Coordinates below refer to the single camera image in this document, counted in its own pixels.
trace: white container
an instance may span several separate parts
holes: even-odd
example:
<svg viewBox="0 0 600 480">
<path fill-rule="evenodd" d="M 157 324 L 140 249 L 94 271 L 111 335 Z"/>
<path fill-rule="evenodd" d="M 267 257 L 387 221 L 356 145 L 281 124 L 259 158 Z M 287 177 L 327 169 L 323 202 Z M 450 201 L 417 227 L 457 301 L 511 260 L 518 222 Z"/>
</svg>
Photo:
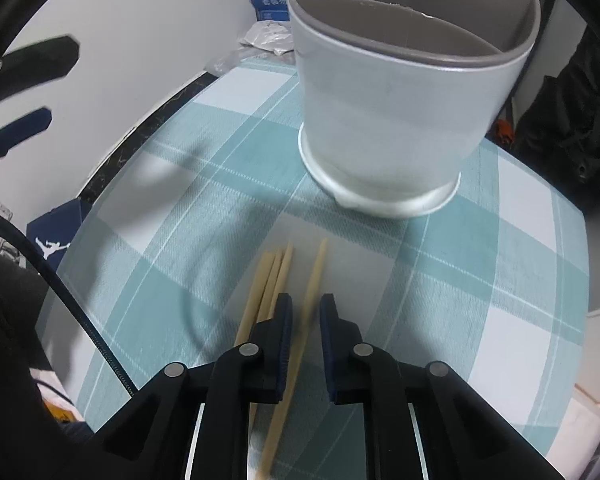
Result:
<svg viewBox="0 0 600 480">
<path fill-rule="evenodd" d="M 493 123 L 524 65 L 538 30 L 538 0 L 525 11 L 520 27 L 526 32 L 512 49 L 478 56 L 378 47 L 375 30 L 343 41 L 350 40 L 351 29 L 331 27 L 324 6 L 314 6 L 320 9 L 314 15 L 322 14 L 316 20 L 306 12 L 311 5 L 288 1 L 304 91 L 299 149 L 311 176 L 340 205 L 376 216 L 405 218 L 445 205 L 458 188 L 462 162 Z M 356 28 L 360 15 L 353 14 L 345 12 L 344 22 Z M 316 23 L 321 30 L 312 26 Z M 445 27 L 442 43 L 448 33 L 458 33 L 455 25 Z M 476 40 L 482 49 L 482 40 Z"/>
</svg>

